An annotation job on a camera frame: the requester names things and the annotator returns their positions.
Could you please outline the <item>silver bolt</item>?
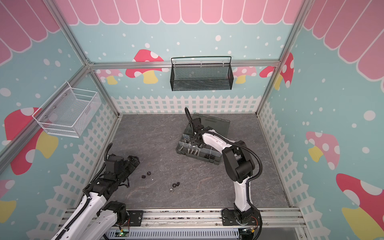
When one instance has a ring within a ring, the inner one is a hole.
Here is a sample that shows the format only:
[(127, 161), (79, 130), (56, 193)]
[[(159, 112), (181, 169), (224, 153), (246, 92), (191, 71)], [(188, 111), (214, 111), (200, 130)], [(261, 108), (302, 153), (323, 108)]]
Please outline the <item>silver bolt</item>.
[(181, 146), (179, 148), (179, 152), (182, 155), (198, 156), (200, 149), (199, 148), (187, 148), (187, 147)]

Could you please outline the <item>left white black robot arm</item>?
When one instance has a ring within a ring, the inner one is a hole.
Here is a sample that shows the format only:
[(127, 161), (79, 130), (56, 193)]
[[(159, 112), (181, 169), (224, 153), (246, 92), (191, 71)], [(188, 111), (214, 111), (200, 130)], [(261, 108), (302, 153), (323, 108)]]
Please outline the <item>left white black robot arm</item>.
[(83, 189), (83, 198), (73, 214), (52, 237), (53, 240), (99, 240), (109, 239), (107, 232), (117, 226), (122, 236), (128, 231), (123, 227), (139, 226), (141, 216), (127, 211), (126, 204), (109, 199), (119, 187), (130, 187), (129, 176), (139, 166), (136, 156), (126, 158), (109, 154), (109, 143), (104, 161), (96, 176)]

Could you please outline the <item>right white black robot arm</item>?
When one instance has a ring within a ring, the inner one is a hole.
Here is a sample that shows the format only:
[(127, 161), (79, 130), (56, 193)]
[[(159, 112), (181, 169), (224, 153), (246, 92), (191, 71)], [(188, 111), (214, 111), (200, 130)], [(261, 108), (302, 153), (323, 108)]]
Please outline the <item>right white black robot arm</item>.
[(209, 145), (222, 154), (226, 173), (234, 182), (236, 220), (241, 225), (254, 220), (261, 226), (260, 211), (253, 205), (250, 194), (250, 182), (260, 177), (263, 171), (260, 158), (243, 141), (231, 141), (211, 127), (204, 127), (200, 119), (192, 118), (187, 107), (185, 114), (192, 129), (191, 145), (196, 147)]

